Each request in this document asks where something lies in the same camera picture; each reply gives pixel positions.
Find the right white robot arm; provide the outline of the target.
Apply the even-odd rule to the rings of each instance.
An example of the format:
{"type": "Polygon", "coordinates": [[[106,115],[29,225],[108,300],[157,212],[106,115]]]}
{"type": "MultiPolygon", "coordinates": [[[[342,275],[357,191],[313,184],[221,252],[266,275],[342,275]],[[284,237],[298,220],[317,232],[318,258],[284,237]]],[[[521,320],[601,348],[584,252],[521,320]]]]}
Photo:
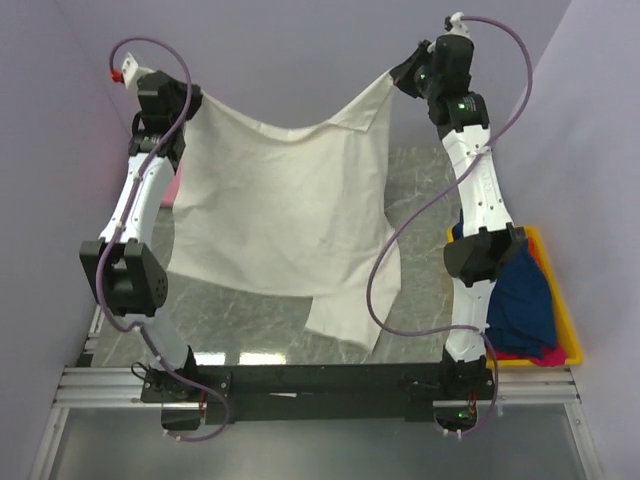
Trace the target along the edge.
{"type": "Polygon", "coordinates": [[[396,86],[422,98],[451,162],[461,202],[460,236],[444,248],[453,280],[452,330],[443,348],[439,387],[460,399],[485,386],[490,297],[501,271],[524,246],[502,199],[491,152],[491,127],[484,98],[471,91],[473,42],[459,34],[423,41],[395,67],[396,86]]]}

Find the white t shirt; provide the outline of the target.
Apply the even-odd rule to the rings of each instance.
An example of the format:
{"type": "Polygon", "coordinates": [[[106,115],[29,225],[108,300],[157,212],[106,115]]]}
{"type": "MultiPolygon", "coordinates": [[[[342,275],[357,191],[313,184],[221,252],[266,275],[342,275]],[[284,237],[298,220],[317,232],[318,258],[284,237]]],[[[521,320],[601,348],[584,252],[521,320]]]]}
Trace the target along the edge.
{"type": "Polygon", "coordinates": [[[205,96],[185,128],[169,270],[308,297],[309,331],[372,350],[401,288],[384,208],[393,83],[286,129],[205,96]]]}

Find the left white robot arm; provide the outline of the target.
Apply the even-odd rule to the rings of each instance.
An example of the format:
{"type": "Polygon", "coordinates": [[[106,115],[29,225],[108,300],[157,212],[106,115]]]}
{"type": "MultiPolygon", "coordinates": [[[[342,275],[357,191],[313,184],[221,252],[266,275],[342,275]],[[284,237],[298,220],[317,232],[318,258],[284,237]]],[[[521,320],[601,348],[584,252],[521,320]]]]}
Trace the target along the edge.
{"type": "Polygon", "coordinates": [[[148,399],[193,399],[200,378],[192,349],[164,310],[166,270],[151,250],[163,198],[185,149],[184,124],[202,103],[196,85],[162,71],[130,80],[140,109],[132,123],[125,184],[111,218],[95,240],[82,243],[79,257],[95,299],[121,333],[141,337],[151,355],[142,378],[148,399]]]}

